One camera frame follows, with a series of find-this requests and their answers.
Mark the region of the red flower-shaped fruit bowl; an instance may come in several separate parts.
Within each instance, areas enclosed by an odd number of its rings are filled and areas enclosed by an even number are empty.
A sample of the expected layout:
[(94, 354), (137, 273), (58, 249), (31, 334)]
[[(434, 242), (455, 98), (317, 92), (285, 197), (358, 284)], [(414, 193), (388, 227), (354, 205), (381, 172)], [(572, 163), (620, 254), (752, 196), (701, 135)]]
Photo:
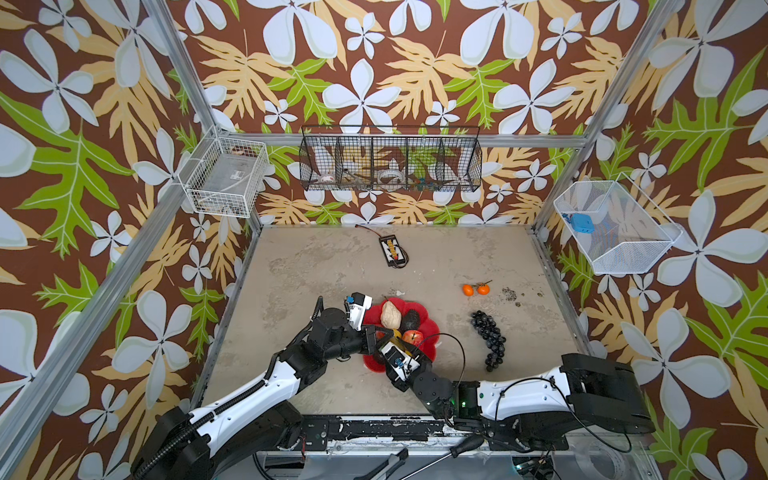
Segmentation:
[[(417, 302), (409, 302), (402, 300), (400, 298), (389, 298), (385, 300), (382, 303), (373, 305), (365, 314), (363, 324), (364, 325), (375, 325), (378, 327), (383, 327), (380, 323), (380, 314), (382, 310), (382, 305), (386, 301), (391, 301), (393, 304), (397, 306), (397, 308), (402, 313), (402, 316), (411, 309), (417, 310), (419, 312), (419, 315), (421, 317), (421, 326), (419, 331), (421, 331), (424, 335), (424, 341), (421, 345), (417, 346), (431, 361), (434, 361), (437, 357), (436, 352), (436, 344), (439, 340), (438, 334), (440, 333), (440, 329), (438, 325), (429, 317), (427, 309)], [(403, 333), (400, 332), (400, 330), (394, 330), (394, 339), (398, 340), (400, 343), (403, 343), (401, 336)]]

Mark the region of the dark avocado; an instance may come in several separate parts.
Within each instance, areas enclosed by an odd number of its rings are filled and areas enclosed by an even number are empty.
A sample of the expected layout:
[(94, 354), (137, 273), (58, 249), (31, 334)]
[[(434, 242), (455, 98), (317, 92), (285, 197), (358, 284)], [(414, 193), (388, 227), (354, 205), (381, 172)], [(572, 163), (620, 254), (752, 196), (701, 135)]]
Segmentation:
[(421, 326), (421, 317), (417, 310), (408, 310), (401, 318), (399, 330), (401, 333), (407, 331), (418, 331)]

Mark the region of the aluminium frame post back right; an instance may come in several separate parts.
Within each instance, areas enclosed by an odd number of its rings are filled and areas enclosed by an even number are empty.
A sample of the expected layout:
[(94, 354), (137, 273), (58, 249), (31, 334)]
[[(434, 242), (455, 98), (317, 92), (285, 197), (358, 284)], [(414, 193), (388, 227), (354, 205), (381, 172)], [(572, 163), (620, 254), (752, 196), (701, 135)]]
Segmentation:
[(580, 166), (589, 159), (591, 149), (596, 147), (598, 135), (606, 129), (610, 114), (619, 105), (634, 78), (639, 75), (641, 67), (655, 46), (657, 39), (662, 35), (666, 25), (670, 22), (671, 17), (684, 4), (684, 1), (673, 0), (656, 2), (622, 60), (616, 76), (610, 83), (602, 102), (593, 116), (593, 120), (586, 127), (581, 137), (581, 143), (578, 146), (573, 145), (574, 153), (565, 164), (535, 219), (532, 226), (534, 232), (538, 232), (547, 226), (549, 218), (554, 212), (556, 198), (568, 188), (574, 175), (578, 173)]

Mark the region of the aluminium frame post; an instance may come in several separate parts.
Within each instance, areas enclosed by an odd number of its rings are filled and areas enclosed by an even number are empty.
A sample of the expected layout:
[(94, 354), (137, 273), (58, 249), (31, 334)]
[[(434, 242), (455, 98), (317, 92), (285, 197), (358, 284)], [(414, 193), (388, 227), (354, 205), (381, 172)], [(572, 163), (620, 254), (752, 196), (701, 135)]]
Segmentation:
[(641, 67), (655, 46), (657, 39), (662, 35), (666, 25), (670, 22), (671, 17), (684, 4), (684, 1), (673, 0), (656, 2), (622, 60), (616, 76), (610, 83), (602, 102), (593, 116), (593, 120), (586, 127), (581, 137), (581, 143), (578, 146), (573, 145), (574, 153), (565, 164), (535, 219), (532, 226), (534, 232), (538, 232), (547, 226), (549, 218), (554, 212), (556, 198), (568, 188), (574, 175), (578, 173), (580, 166), (589, 159), (591, 149), (596, 147), (598, 135), (606, 129), (610, 114), (619, 105), (634, 78), (639, 75)]
[[(197, 115), (200, 125), (203, 128), (201, 141), (212, 136), (236, 136), (227, 133), (215, 120), (213, 109), (211, 108), (210, 102), (205, 96), (202, 84), (194, 71), (191, 58), (183, 45), (183, 42), (178, 37), (178, 31), (174, 26), (170, 10), (166, 3), (164, 1), (145, 1), (143, 5), (149, 13), (149, 19), (157, 25), (157, 30), (166, 46), (180, 86), (183, 87), (186, 92), (189, 104)], [(181, 173), (183, 173), (190, 155), (188, 160), (183, 164)], [(178, 175), (178, 179), (181, 185), (180, 174)], [(258, 219), (254, 206), (251, 216), (246, 219), (250, 224), (251, 232), (254, 236), (258, 237), (262, 231), (262, 224)]]

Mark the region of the black grape bunch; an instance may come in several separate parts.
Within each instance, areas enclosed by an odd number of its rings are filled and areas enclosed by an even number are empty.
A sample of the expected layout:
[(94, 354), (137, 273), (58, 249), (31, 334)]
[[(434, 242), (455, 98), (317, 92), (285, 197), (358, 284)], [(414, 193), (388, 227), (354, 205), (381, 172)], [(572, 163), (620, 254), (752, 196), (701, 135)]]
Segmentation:
[(470, 324), (480, 335), (488, 349), (485, 359), (486, 371), (493, 372), (504, 362), (506, 337), (501, 334), (500, 327), (494, 317), (481, 310), (471, 314)]

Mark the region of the orange tangerines on twig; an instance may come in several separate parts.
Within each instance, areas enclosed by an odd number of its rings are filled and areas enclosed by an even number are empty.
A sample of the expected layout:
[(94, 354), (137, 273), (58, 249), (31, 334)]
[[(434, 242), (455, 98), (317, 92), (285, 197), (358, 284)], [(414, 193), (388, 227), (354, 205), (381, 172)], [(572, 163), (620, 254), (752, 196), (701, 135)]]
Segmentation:
[(477, 283), (467, 283), (463, 284), (462, 287), (462, 293), (467, 297), (472, 297), (475, 295), (480, 296), (486, 296), (490, 293), (490, 282), (477, 282)]

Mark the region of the blue object in basket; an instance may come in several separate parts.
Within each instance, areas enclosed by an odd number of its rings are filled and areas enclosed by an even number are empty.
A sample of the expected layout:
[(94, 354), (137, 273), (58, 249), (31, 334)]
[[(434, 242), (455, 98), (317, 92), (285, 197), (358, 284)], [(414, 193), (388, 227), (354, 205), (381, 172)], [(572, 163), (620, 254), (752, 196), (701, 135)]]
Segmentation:
[(574, 213), (568, 216), (568, 223), (576, 233), (592, 234), (595, 231), (595, 225), (592, 218), (583, 213)]

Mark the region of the grey pliers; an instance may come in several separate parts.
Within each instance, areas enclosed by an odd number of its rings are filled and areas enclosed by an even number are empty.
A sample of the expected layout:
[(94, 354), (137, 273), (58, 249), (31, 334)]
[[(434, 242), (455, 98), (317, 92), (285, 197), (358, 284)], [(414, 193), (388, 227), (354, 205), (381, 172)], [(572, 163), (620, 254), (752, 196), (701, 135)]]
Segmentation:
[(391, 454), (385, 461), (377, 465), (368, 473), (355, 477), (354, 480), (383, 480), (389, 479), (400, 467), (402, 467), (409, 457), (409, 450), (403, 448), (396, 454)]

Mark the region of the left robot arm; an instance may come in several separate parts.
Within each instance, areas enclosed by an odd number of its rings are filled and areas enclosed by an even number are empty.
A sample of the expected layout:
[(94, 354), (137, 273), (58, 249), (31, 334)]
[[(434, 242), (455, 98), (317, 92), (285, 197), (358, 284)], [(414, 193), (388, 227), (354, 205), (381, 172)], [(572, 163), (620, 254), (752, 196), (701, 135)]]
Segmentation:
[(314, 313), (255, 379), (188, 413), (176, 407), (164, 414), (134, 460), (131, 477), (214, 478), (302, 422), (288, 401), (324, 375), (330, 360), (370, 355), (376, 342), (376, 326), (355, 328), (340, 309)]

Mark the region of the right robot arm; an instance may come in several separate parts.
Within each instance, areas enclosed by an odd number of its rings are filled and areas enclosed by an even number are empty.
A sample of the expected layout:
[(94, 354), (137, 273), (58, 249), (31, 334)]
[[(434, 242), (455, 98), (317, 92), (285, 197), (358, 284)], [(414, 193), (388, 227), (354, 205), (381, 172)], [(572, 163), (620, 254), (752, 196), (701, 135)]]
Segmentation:
[(656, 429), (635, 372), (625, 363), (569, 353), (561, 366), (537, 376), (452, 381), (435, 373), (423, 354), (391, 348), (381, 357), (392, 384), (414, 393), (436, 419), (484, 434), (504, 449), (564, 449), (566, 435), (579, 429), (619, 435)]

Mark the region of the aluminium frame post back left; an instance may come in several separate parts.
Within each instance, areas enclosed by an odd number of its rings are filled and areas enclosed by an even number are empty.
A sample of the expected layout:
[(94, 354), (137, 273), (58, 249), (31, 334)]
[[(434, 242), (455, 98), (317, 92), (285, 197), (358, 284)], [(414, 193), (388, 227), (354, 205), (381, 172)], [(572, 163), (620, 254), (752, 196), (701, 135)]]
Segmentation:
[[(211, 108), (210, 102), (205, 96), (202, 84), (194, 71), (191, 58), (183, 45), (183, 42), (178, 37), (178, 31), (174, 26), (170, 10), (166, 3), (164, 1), (145, 1), (143, 5), (149, 13), (149, 19), (157, 25), (157, 30), (166, 46), (180, 86), (183, 87), (186, 92), (189, 104), (197, 115), (200, 125), (203, 128), (201, 141), (212, 136), (236, 136), (227, 133), (215, 120), (213, 109)], [(183, 164), (181, 173), (183, 173), (190, 155), (188, 160)], [(178, 175), (178, 179), (181, 185), (180, 174)], [(250, 224), (251, 232), (254, 236), (258, 237), (262, 231), (262, 224), (258, 219), (254, 206), (251, 216), (246, 219)]]

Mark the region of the black-handled screwdriver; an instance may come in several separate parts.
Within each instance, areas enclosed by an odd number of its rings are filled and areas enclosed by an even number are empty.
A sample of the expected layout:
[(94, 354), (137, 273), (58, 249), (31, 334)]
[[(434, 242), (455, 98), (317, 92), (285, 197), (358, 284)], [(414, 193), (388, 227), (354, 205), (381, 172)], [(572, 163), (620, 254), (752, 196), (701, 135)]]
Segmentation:
[(426, 471), (427, 469), (439, 464), (440, 462), (450, 459), (450, 458), (457, 458), (460, 455), (470, 452), (473, 450), (476, 450), (480, 448), (485, 443), (485, 439), (482, 435), (472, 435), (464, 438), (461, 442), (458, 444), (451, 446), (448, 450), (448, 452), (441, 457), (439, 457), (436, 460), (431, 461), (430, 463), (426, 464), (425, 466), (418, 468), (417, 470), (405, 475), (402, 477), (402, 480), (408, 480), (416, 475)]

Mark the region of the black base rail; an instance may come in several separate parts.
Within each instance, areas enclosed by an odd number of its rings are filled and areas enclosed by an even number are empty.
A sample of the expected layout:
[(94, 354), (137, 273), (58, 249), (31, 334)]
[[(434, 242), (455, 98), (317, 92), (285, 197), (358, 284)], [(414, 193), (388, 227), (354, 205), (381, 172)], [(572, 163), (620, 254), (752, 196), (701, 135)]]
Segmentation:
[(304, 415), (278, 440), (277, 446), (288, 451), (326, 451), (332, 442), (349, 443), (359, 439), (426, 446), (449, 437), (478, 434), (492, 450), (511, 450), (512, 444), (494, 432), (486, 421), (437, 419), (429, 415)]

